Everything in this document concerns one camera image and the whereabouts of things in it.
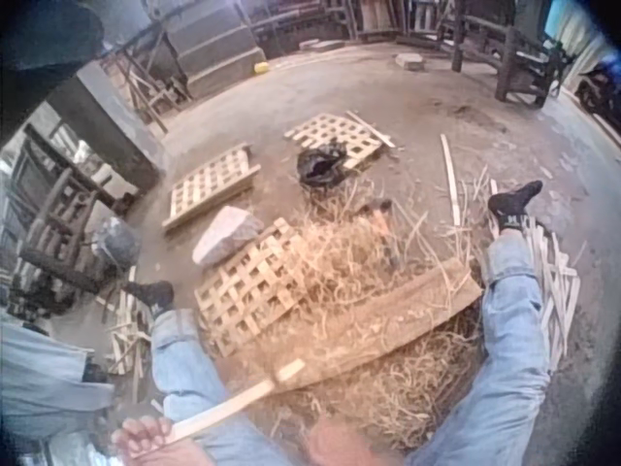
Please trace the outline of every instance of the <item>black shoe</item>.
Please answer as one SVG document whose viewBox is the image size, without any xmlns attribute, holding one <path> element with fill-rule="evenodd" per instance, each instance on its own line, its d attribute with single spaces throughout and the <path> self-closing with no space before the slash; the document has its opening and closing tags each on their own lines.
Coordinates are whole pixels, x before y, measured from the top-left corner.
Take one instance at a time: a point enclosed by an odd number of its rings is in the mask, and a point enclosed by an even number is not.
<svg viewBox="0 0 621 466">
<path fill-rule="evenodd" d="M 522 229 L 526 206 L 541 192 L 542 188 L 543 182 L 530 182 L 514 191 L 500 192 L 489 198 L 487 207 L 498 220 L 500 231 L 505 228 Z"/>
<path fill-rule="evenodd" d="M 123 289 L 150 307 L 153 319 L 174 308 L 175 291 L 170 282 L 147 284 L 127 283 Z"/>
</svg>

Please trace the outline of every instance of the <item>person's left hand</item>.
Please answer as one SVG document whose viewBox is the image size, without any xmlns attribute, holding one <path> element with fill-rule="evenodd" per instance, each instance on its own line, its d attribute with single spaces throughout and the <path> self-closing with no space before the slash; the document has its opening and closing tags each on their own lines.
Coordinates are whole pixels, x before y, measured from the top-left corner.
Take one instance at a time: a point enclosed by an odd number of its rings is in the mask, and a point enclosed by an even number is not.
<svg viewBox="0 0 621 466">
<path fill-rule="evenodd" d="M 126 419 L 122 428 L 113 433 L 112 442 L 125 466 L 213 466 L 205 452 L 191 439 L 162 447 L 172 427 L 173 423 L 166 417 Z"/>
</svg>

